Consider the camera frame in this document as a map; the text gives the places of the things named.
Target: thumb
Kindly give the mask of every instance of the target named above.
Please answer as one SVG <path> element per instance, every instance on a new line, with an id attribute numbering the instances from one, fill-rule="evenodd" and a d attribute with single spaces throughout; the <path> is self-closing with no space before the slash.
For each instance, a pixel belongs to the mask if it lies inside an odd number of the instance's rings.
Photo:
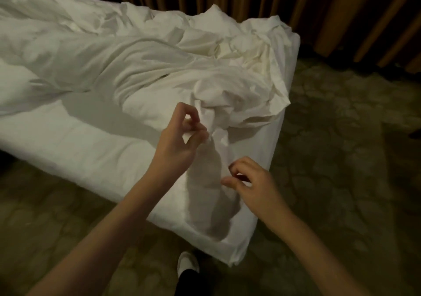
<path id="1" fill-rule="evenodd" d="M 208 139 L 208 137 L 209 133 L 206 130 L 196 131 L 187 141 L 186 145 L 190 150 L 195 151 L 199 145 Z"/>
<path id="2" fill-rule="evenodd" d="M 248 186 L 233 176 L 225 176 L 221 180 L 221 184 L 236 190 L 239 194 L 248 189 Z"/>

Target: hand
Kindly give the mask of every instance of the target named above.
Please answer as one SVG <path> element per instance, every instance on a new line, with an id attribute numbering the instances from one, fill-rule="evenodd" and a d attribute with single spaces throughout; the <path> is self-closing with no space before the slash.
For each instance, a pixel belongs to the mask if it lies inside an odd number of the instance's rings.
<path id="1" fill-rule="evenodd" d="M 250 210 L 269 228 L 279 213 L 290 212 L 276 188 L 269 171 L 245 156 L 229 166 L 232 176 L 226 176 L 221 184 L 236 190 Z M 242 181 L 250 182 L 251 187 Z"/>
<path id="2" fill-rule="evenodd" d="M 194 134 L 184 143 L 183 134 L 192 131 Z M 148 172 L 163 181 L 174 183 L 193 163 L 197 147 L 208 137 L 209 133 L 200 123 L 197 109 L 179 102 L 168 126 L 161 133 Z"/>

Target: person's right arm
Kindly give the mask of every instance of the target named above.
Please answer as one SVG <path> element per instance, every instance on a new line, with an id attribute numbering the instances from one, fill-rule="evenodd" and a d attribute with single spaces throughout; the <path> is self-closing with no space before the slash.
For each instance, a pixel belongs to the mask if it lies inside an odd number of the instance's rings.
<path id="1" fill-rule="evenodd" d="M 291 248 L 324 296 L 370 295 L 291 211 L 267 170 L 249 157 L 236 160 L 229 170 L 232 176 L 221 183 L 236 190 L 250 210 Z M 241 180 L 250 181 L 251 187 Z"/>

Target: white shoe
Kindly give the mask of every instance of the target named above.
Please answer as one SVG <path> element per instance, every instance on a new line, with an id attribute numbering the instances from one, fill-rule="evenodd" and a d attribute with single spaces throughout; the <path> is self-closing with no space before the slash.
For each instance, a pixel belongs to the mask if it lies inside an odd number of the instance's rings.
<path id="1" fill-rule="evenodd" d="M 182 252 L 178 258 L 177 264 L 177 274 L 180 278 L 180 275 L 183 271 L 187 269 L 192 269 L 196 272 L 199 272 L 199 263 L 197 262 L 196 257 L 189 252 Z"/>

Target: person's left hand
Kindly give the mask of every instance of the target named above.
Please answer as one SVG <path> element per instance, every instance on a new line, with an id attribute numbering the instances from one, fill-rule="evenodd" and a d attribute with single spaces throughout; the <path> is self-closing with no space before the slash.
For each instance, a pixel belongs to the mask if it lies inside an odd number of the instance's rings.
<path id="1" fill-rule="evenodd" d="M 187 143 L 183 134 L 194 131 Z M 208 139 L 209 133 L 200 123 L 197 109 L 179 102 L 168 126 L 162 131 L 148 172 L 166 182 L 175 182 L 193 163 L 197 147 Z"/>

